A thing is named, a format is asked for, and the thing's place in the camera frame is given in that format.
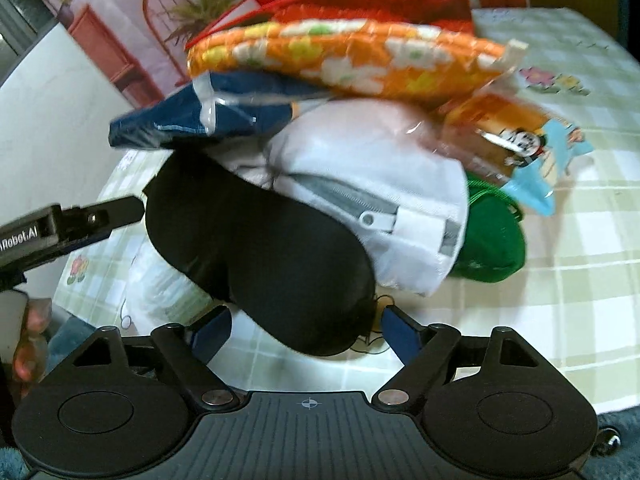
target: human hand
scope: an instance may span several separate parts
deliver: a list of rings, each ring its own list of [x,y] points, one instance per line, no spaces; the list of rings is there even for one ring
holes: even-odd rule
[[[20,342],[14,354],[10,390],[18,399],[42,377],[47,365],[47,341],[42,335],[51,321],[51,300],[29,300]]]

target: triangular cutout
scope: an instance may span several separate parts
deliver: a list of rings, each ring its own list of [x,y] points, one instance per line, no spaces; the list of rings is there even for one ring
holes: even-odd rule
[[[500,352],[500,364],[507,366],[524,366],[535,368],[538,363],[527,354],[524,349],[513,339],[505,339],[502,342]]]
[[[74,366],[99,366],[111,364],[109,342],[105,338],[96,339],[82,355],[74,361]]]

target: crosshair symbol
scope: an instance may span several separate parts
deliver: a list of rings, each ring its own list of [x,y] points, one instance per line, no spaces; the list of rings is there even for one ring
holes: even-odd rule
[[[315,408],[318,404],[322,404],[322,402],[318,402],[317,400],[309,397],[308,399],[299,402],[299,404],[302,404],[303,408],[310,410],[311,408]]]

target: smartphone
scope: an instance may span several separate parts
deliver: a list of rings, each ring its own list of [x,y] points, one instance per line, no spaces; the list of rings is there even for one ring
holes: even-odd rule
[[[0,292],[0,362],[11,369],[26,321],[29,297],[20,290]]]

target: zipper pull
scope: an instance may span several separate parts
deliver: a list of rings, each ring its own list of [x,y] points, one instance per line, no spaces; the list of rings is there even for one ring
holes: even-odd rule
[[[372,231],[386,231],[390,233],[394,230],[396,215],[365,211],[358,218],[358,222],[362,227],[371,229]]]

